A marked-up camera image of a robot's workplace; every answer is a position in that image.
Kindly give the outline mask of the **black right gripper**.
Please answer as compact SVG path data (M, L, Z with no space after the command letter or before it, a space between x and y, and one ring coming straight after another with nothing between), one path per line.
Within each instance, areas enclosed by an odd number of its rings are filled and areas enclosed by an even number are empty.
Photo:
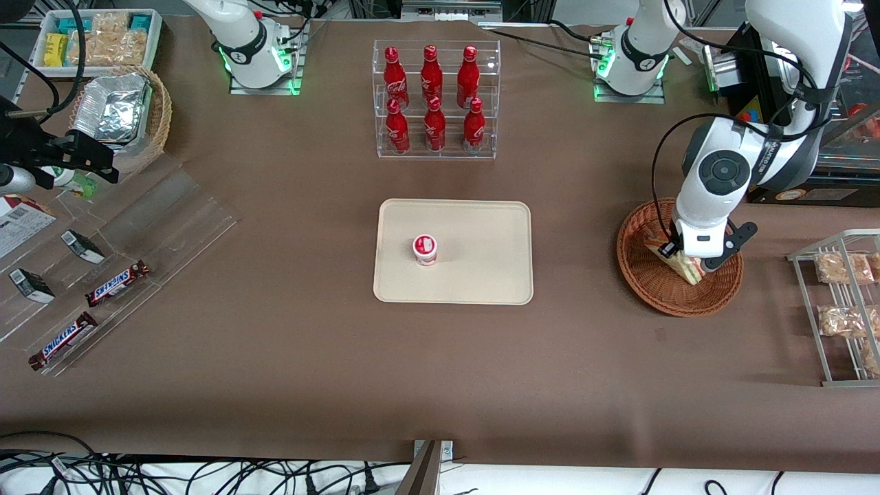
M114 152L106 144L86 134L69 134L69 165L65 151L57 145L57 135L44 131L32 117L13 119L10 111L19 108L1 97L1 163L18 167L63 167L96 173L109 183L119 182L113 165Z

